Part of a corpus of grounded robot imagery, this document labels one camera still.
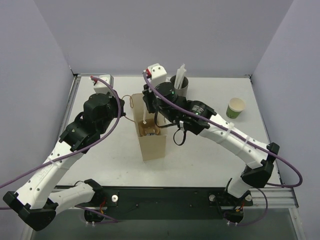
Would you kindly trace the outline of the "white wrapped straws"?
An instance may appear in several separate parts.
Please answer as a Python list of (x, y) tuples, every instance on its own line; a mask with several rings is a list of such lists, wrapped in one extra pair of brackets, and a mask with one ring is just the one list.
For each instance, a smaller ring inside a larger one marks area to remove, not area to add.
[(185, 77), (185, 74), (187, 72), (185, 68), (185, 64), (183, 63), (179, 69), (177, 69), (176, 75), (175, 75), (175, 81), (174, 81), (174, 88), (175, 89), (181, 89), (183, 80)]

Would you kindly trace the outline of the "grey cylindrical straw holder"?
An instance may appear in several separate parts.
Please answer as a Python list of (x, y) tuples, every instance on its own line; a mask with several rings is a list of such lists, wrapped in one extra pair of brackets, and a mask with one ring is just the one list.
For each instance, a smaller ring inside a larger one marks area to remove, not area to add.
[(172, 89), (174, 92), (181, 97), (186, 97), (188, 92), (189, 80), (187, 77), (178, 77), (176, 82), (176, 75), (172, 76), (169, 80), (172, 83)]

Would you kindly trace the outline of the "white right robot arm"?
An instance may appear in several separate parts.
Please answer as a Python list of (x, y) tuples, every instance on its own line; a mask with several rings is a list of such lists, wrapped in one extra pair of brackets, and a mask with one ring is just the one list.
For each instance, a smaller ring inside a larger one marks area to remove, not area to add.
[(225, 190), (229, 195), (240, 199), (250, 188), (266, 185), (280, 149), (277, 144), (254, 140), (205, 103), (179, 96), (170, 82), (157, 85), (155, 90), (166, 100), (155, 95), (145, 84), (142, 99), (149, 113), (161, 114), (169, 121), (169, 126), (177, 126), (184, 133), (191, 132), (219, 144), (245, 163), (243, 172), (227, 183)]

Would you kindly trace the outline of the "single brown pulp carrier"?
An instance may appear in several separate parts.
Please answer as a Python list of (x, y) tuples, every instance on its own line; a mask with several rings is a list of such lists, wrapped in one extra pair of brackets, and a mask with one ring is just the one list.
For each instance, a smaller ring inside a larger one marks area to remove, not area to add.
[(155, 124), (153, 118), (147, 119), (146, 122), (146, 124), (143, 124), (143, 121), (138, 122), (138, 132), (141, 137), (146, 136), (148, 133), (156, 133), (157, 135), (160, 134), (160, 129)]

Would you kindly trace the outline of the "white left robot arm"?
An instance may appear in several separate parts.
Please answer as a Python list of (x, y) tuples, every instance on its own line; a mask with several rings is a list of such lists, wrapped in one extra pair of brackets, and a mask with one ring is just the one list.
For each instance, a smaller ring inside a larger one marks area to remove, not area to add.
[(83, 104), (80, 112), (60, 135), (44, 167), (18, 190), (8, 191), (3, 201), (33, 230), (46, 228), (59, 213), (82, 203), (96, 206), (104, 198), (101, 185), (92, 179), (53, 192), (71, 166), (84, 156), (116, 119), (125, 116), (124, 101), (110, 93), (95, 93)]

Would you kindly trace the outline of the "single white straw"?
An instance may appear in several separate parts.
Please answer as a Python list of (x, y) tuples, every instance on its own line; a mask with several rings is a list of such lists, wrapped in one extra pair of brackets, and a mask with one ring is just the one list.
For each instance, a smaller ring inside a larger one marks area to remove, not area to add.
[(146, 105), (144, 105), (143, 106), (143, 116), (142, 116), (142, 123), (144, 124), (144, 125), (146, 125), (147, 124), (147, 106)]

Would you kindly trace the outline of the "brown paper takeout bag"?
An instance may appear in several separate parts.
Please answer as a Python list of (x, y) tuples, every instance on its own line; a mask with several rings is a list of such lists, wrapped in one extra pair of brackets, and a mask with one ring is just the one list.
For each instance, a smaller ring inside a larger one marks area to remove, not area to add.
[(157, 125), (164, 124), (165, 118), (162, 115), (156, 116), (154, 113), (149, 113), (147, 111), (146, 119), (154, 119), (156, 126), (160, 129), (160, 134), (140, 136), (138, 122), (143, 120), (144, 105), (146, 105), (143, 101), (143, 95), (141, 93), (132, 95), (126, 94), (121, 99), (124, 100), (125, 104), (131, 109), (132, 117), (126, 116), (125, 118), (134, 123), (142, 160), (147, 162), (164, 158), (166, 155), (167, 130), (160, 129)]

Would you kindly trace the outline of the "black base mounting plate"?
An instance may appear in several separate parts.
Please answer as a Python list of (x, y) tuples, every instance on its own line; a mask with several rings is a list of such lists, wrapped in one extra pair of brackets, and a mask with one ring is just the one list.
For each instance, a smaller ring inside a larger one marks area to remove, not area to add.
[(81, 207), (124, 220), (220, 220), (224, 211), (253, 206), (251, 193), (238, 199), (224, 187), (105, 186)]

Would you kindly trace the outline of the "aluminium frame rail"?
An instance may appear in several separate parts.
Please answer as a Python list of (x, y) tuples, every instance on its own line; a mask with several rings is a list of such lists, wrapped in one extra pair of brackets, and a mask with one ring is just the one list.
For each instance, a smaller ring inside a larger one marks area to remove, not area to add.
[(177, 207), (214, 207), (233, 208), (244, 205), (271, 208), (297, 206), (292, 190), (284, 188), (251, 189), (241, 198), (228, 194), (222, 187), (116, 187), (105, 186), (94, 190), (89, 187), (75, 186), (53, 189), (48, 199), (59, 207), (73, 208), (76, 205), (98, 208), (120, 208), (125, 205), (140, 207), (142, 204), (163, 204)]

